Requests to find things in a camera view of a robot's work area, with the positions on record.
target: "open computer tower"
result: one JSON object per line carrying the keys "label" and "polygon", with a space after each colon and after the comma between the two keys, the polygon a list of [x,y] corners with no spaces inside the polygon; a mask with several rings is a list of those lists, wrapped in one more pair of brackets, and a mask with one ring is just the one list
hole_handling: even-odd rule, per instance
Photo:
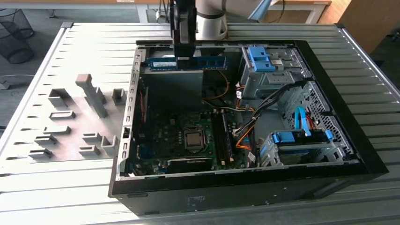
{"label": "open computer tower", "polygon": [[137,43],[109,196],[137,215],[322,198],[386,173],[305,41]]}

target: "metal table surface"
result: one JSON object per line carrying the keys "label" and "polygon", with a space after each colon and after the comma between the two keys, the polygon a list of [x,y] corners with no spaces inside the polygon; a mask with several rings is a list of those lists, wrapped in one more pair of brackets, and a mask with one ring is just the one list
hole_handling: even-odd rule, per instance
{"label": "metal table surface", "polygon": [[[307,40],[389,173],[314,201],[139,218],[106,197],[111,159],[103,154],[83,159],[74,148],[86,130],[119,135],[121,113],[110,104],[114,113],[98,120],[81,101],[75,75],[91,74],[109,101],[113,88],[127,89],[134,41],[169,39],[169,35],[169,27],[161,24],[75,23],[59,29],[0,140],[1,224],[398,224],[398,90],[346,31],[333,25],[229,24],[229,38]],[[74,120],[49,120],[51,88],[69,92]],[[54,157],[34,163],[26,157],[37,148],[31,140],[42,126],[54,124],[70,126],[71,132],[54,135],[59,141],[51,149]]]}

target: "orange wire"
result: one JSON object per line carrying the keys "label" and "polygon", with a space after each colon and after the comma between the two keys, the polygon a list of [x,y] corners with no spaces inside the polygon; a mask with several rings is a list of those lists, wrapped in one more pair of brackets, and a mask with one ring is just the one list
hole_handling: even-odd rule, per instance
{"label": "orange wire", "polygon": [[217,99],[217,98],[222,97],[222,96],[226,94],[227,90],[229,90],[229,82],[227,82],[227,79],[226,79],[226,77],[225,77],[225,75],[222,74],[221,71],[218,71],[218,73],[219,73],[219,75],[223,77],[223,80],[225,80],[225,84],[226,84],[225,91],[223,91],[223,93],[221,93],[218,96],[203,97],[203,98],[202,98],[203,100],[213,100],[213,99]]}
{"label": "orange wire", "polygon": [[239,110],[241,110],[241,109],[245,109],[245,108],[241,108],[241,107],[239,107],[239,99],[237,99],[237,101],[235,101],[235,108],[239,109]]}
{"label": "orange wire", "polygon": [[246,145],[237,145],[235,148],[250,150],[250,147]]}
{"label": "orange wire", "polygon": [[317,129],[317,127],[314,126],[313,121],[311,121],[311,119],[310,119],[310,116],[306,116],[306,119],[307,119],[310,128],[311,128],[311,129]]}
{"label": "orange wire", "polygon": [[235,143],[235,147],[239,146],[239,142],[242,141],[243,137],[247,135],[247,133],[250,132],[250,130],[254,128],[254,125],[251,125],[249,127],[249,129],[246,130],[246,132],[243,133],[243,135],[241,136],[241,138],[238,139],[237,143]]}

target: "blue ram stick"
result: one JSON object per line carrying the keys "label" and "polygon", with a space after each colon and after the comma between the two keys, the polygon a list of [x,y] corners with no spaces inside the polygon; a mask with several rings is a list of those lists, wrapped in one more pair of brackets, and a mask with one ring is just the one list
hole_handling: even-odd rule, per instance
{"label": "blue ram stick", "polygon": [[226,57],[195,56],[189,59],[183,69],[177,69],[175,57],[147,58],[146,63],[150,71],[170,70],[219,70],[226,68]]}

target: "ram slot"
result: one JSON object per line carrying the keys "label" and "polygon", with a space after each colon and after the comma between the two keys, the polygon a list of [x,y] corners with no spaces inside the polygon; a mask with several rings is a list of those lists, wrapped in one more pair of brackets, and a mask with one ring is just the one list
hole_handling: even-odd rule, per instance
{"label": "ram slot", "polygon": [[211,133],[214,140],[214,148],[217,155],[217,162],[226,165],[233,161],[230,135],[225,123],[225,116],[219,112],[210,114]]}

